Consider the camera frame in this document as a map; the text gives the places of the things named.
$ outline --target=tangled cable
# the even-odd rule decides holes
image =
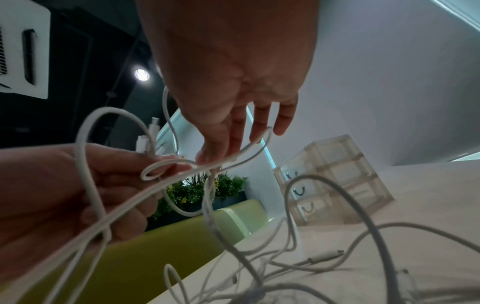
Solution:
[[[168,96],[168,90],[165,88],[164,93],[163,93],[163,108],[164,110],[166,109],[166,99]],[[415,229],[421,229],[425,230],[428,232],[432,232],[435,234],[438,234],[443,237],[447,237],[453,241],[456,241],[464,246],[467,246],[476,252],[480,253],[480,246],[473,244],[465,239],[462,239],[458,236],[452,235],[450,233],[428,227],[428,226],[423,226],[419,224],[412,224],[412,223],[404,223],[404,222],[397,222],[397,223],[386,223],[386,224],[381,224],[378,226],[375,226],[373,221],[370,219],[370,217],[365,213],[365,211],[362,209],[362,207],[359,205],[359,203],[346,192],[344,189],[342,189],[339,185],[336,183],[332,182],[331,180],[319,176],[319,175],[303,175],[303,176],[298,176],[294,179],[292,179],[285,190],[284,193],[284,207],[285,207],[285,218],[281,220],[273,233],[265,240],[264,243],[259,245],[256,248],[250,249],[250,250],[244,250],[240,251],[237,248],[235,248],[233,245],[227,242],[227,240],[224,238],[222,235],[222,232],[219,230],[218,225],[215,221],[214,217],[214,211],[212,208],[212,203],[213,199],[215,197],[215,177],[222,172],[226,172],[227,170],[231,170],[232,168],[235,168],[237,166],[241,166],[247,162],[249,162],[251,159],[257,157],[260,155],[265,148],[265,146],[269,143],[270,138],[271,138],[271,128],[268,128],[259,138],[257,141],[258,142],[260,138],[263,138],[266,136],[265,140],[265,145],[259,149],[252,157],[249,159],[242,161],[240,163],[234,164],[230,167],[223,168],[221,170],[218,170],[218,168],[222,167],[224,163],[227,162],[232,162],[238,159],[240,156],[244,155],[248,151],[250,151],[256,144],[254,143],[249,143],[246,145],[244,148],[242,148],[238,153],[235,153],[231,156],[226,157],[223,160],[215,161],[212,162],[208,165],[204,166],[197,166],[197,164],[194,161],[191,160],[185,160],[185,159],[170,159],[170,160],[164,160],[157,162],[155,164],[152,164],[145,168],[143,172],[141,173],[141,178],[142,180],[158,180],[158,183],[155,185],[143,190],[142,192],[136,194],[135,196],[131,197],[121,205],[119,205],[117,208],[115,208],[113,211],[111,211],[109,214],[106,214],[101,197],[98,193],[98,190],[95,186],[95,183],[92,179],[92,175],[90,173],[88,164],[87,164],[87,158],[86,158],[86,145],[87,145],[87,140],[88,136],[90,134],[90,131],[95,124],[95,122],[103,115],[107,113],[115,113],[121,116],[125,116],[134,122],[136,122],[141,129],[145,132],[149,139],[149,152],[150,153],[155,153],[155,146],[156,146],[156,141],[154,138],[152,138],[151,135],[149,135],[148,128],[146,125],[135,115],[122,110],[122,109],[117,109],[117,108],[111,108],[111,107],[105,107],[105,108],[100,108],[95,111],[93,111],[83,122],[77,138],[75,142],[75,164],[76,168],[78,170],[78,173],[80,175],[80,180],[82,185],[85,188],[85,192],[89,198],[89,201],[91,205],[93,206],[94,211],[96,212],[96,215],[98,217],[98,221],[93,224],[92,226],[88,227],[86,230],[84,230],[82,233],[80,233],[76,238],[72,239],[69,243],[67,243],[65,246],[63,246],[61,249],[53,253],[51,256],[49,256],[47,259],[42,261],[40,264],[35,266],[31,271],[29,271],[27,274],[22,276],[20,279],[12,283],[9,287],[9,289],[2,294],[0,294],[0,302],[5,303],[5,304],[14,304],[17,303],[22,296],[35,284],[37,284],[42,278],[44,278],[46,275],[51,273],[54,269],[62,265],[65,261],[67,261],[69,258],[71,258],[69,264],[63,271],[60,279],[57,281],[55,286],[52,288],[48,296],[45,298],[43,301],[46,304],[51,304],[59,291],[61,290],[62,286],[65,284],[65,282],[68,280],[69,276],[75,269],[76,265],[78,262],[81,260],[81,257],[83,256],[86,248],[88,247],[89,243],[98,235],[102,235],[102,241],[100,244],[99,249],[95,253],[95,256],[92,259],[92,262],[89,266],[89,269],[85,275],[85,277],[82,279],[80,284],[76,287],[76,289],[73,291],[73,293],[70,295],[67,303],[68,304],[73,304],[78,296],[80,295],[82,289],[85,287],[86,283],[88,282],[88,279],[90,278],[91,274],[93,273],[101,255],[103,254],[108,242],[110,242],[112,238],[112,233],[110,230],[110,225],[119,219],[121,216],[123,216],[125,213],[127,213],[129,210],[134,208],[136,205],[140,204],[142,201],[145,199],[149,198],[152,195],[155,195],[158,192],[161,192],[166,199],[167,203],[169,206],[177,213],[184,215],[184,216],[197,216],[199,214],[203,214],[204,219],[205,219],[205,224],[207,225],[209,231],[217,238],[217,240],[220,242],[220,244],[223,246],[223,248],[226,250],[215,262],[213,267],[210,269],[209,273],[205,277],[205,280],[201,286],[200,291],[195,294],[192,297],[189,297],[187,294],[187,290],[178,275],[178,273],[175,271],[175,269],[167,264],[164,268],[164,278],[165,278],[165,283],[169,291],[171,292],[171,295],[173,299],[177,302],[177,304],[191,304],[194,301],[196,301],[195,304],[202,304],[205,302],[211,302],[213,300],[217,299],[230,299],[230,304],[240,304],[240,303],[258,303],[262,301],[262,299],[265,298],[267,293],[276,291],[276,290],[284,290],[284,289],[291,289],[291,290],[301,290],[307,293],[310,293],[312,296],[322,300],[325,303],[328,304],[335,304],[335,302],[327,297],[326,295],[320,293],[319,291],[298,283],[277,283],[277,284],[268,284],[267,281],[277,275],[280,275],[284,273],[285,271],[288,270],[301,270],[301,271],[308,271],[308,272],[315,272],[315,273],[321,273],[321,272],[327,272],[327,271],[332,271],[335,270],[337,267],[342,265],[348,257],[351,255],[353,250],[356,248],[356,246],[360,243],[362,239],[364,239],[367,235],[371,234],[372,238],[378,248],[379,254],[381,261],[383,263],[383,270],[385,274],[385,281],[386,281],[386,294],[387,294],[387,299],[386,302],[388,304],[401,304],[404,303],[402,296],[399,292],[398,289],[398,282],[397,282],[397,276],[396,276],[396,271],[394,267],[394,263],[392,261],[392,258],[390,256],[390,253],[388,251],[388,248],[385,244],[385,241],[383,240],[379,229],[381,228],[387,228],[387,227],[410,227],[410,228],[415,228]],[[168,113],[164,111],[165,113],[165,118],[167,120],[167,123],[170,125],[170,128],[172,129],[174,140],[176,142],[176,148],[175,148],[175,153],[179,153],[179,145],[178,145],[178,136],[173,128],[173,125],[170,121],[170,117],[168,116]],[[187,172],[182,172],[179,173],[175,176],[171,176],[167,179],[162,179],[161,176],[158,175],[150,175],[150,173],[159,168],[163,167],[166,165],[170,164],[190,164],[193,165],[193,168]],[[207,173],[207,179],[204,184],[204,196],[201,204],[201,209],[195,212],[185,212],[181,209],[179,209],[169,198],[166,188],[176,182],[179,182],[181,180],[184,180],[185,178],[197,174],[197,173]],[[275,261],[277,257],[282,255],[285,252],[289,251],[294,251],[297,247],[297,237],[294,232],[294,225],[292,221],[292,216],[289,212],[289,192],[292,189],[292,187],[298,183],[299,181],[305,180],[305,179],[311,179],[315,181],[319,181],[321,183],[324,183],[334,189],[336,192],[338,192],[345,200],[346,202],[354,209],[354,211],[359,215],[359,217],[362,219],[362,221],[365,223],[367,226],[367,231],[363,232],[360,234],[357,239],[353,241],[353,243],[350,245],[348,250],[343,254],[343,252],[339,252],[337,256],[334,258],[340,258],[337,262],[334,264],[328,266],[328,267],[316,267],[312,266],[312,264],[317,263],[317,262],[322,262],[325,260],[316,260],[316,261],[301,261],[299,263],[289,265],[289,264],[284,264]],[[288,228],[288,235],[287,235],[287,240],[284,244],[283,247],[278,248],[276,250],[269,250],[266,252],[261,252],[263,249],[265,249],[275,238],[277,235],[278,231],[280,230],[281,226],[283,223],[286,222],[287,228]],[[224,281],[220,282],[219,284],[207,288],[207,282],[209,278],[211,277],[212,272],[214,271],[214,268],[218,265],[220,259],[226,254],[226,252],[231,253],[239,263],[238,269],[227,276]],[[254,266],[252,265],[252,262],[255,260],[260,259],[260,267],[258,269],[255,269]],[[274,265],[276,267],[279,267],[278,270],[266,273],[266,268],[267,265]],[[246,290],[243,290],[241,292],[238,292],[239,288],[239,282],[240,282],[240,273],[243,269],[246,269],[250,275],[252,276],[252,283],[250,284],[249,288]],[[182,298],[180,298],[175,291],[172,289],[172,285],[170,283],[169,279],[169,273],[171,273],[174,277],[174,279],[177,281],[179,284],[180,290],[182,292]],[[228,288],[228,283],[232,281],[232,278],[236,277],[236,283],[235,283],[235,291],[234,293],[230,294],[216,294],[219,290],[223,290],[225,288]]]

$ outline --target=green plant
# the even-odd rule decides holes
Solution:
[[[184,211],[197,210],[204,198],[204,184],[207,179],[205,173],[193,175],[183,181],[167,187],[166,192],[172,202]],[[215,197],[226,198],[237,196],[245,185],[246,177],[231,176],[227,173],[219,174],[215,179]],[[172,212],[167,201],[158,200],[158,207],[152,218],[157,220],[160,216]]]

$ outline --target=plastic storage box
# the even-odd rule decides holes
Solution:
[[[303,174],[331,179],[352,195],[368,214],[393,201],[372,166],[348,135],[312,142],[286,165],[273,170],[282,194],[289,180]],[[327,185],[298,182],[288,193],[297,226],[357,224],[361,220],[348,203]]]

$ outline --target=potted plant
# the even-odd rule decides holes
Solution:
[[[166,192],[172,202],[181,210],[192,212],[201,209],[204,198],[204,184],[207,175],[196,174],[167,187]],[[215,179],[215,199],[213,209],[221,209],[247,199],[243,187],[246,177],[231,176],[227,173],[219,174]],[[170,208],[167,201],[158,200],[158,207],[154,215],[148,219],[148,230],[188,219]]]

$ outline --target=spotlight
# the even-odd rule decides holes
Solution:
[[[140,81],[147,81],[150,79],[150,74],[144,69],[136,69],[134,75]]]

